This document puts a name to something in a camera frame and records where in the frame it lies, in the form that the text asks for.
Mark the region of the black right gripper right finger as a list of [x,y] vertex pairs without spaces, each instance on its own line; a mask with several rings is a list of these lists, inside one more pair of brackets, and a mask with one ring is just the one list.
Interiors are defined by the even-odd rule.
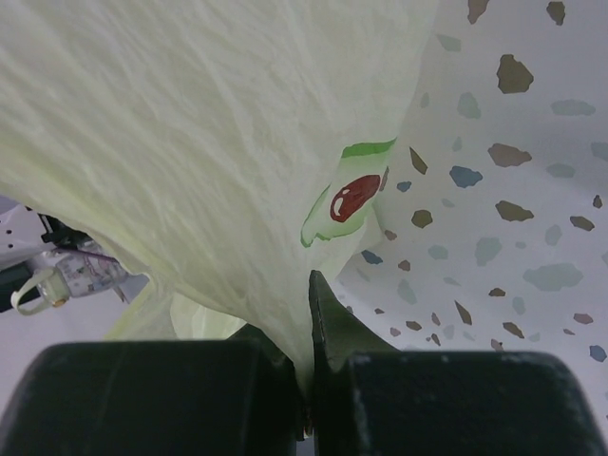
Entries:
[[319,455],[603,455],[574,374],[535,351],[399,351],[309,278]]

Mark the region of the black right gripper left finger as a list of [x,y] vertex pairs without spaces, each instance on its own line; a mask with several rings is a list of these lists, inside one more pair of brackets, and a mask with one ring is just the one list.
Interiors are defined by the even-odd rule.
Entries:
[[85,342],[38,354],[1,419],[5,455],[293,455],[290,359],[253,326],[225,340]]

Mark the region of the pale green avocado-print plastic bag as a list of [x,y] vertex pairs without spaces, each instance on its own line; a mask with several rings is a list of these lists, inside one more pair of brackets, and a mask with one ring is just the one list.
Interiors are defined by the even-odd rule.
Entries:
[[234,318],[314,372],[308,280],[335,276],[417,84],[434,1],[5,1],[1,192],[89,234],[143,292],[114,340]]

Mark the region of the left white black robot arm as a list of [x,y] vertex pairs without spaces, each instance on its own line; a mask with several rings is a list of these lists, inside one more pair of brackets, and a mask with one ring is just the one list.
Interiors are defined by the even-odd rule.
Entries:
[[83,250],[92,238],[57,218],[1,197],[1,312],[11,309],[10,295],[32,276],[27,265],[45,252]]

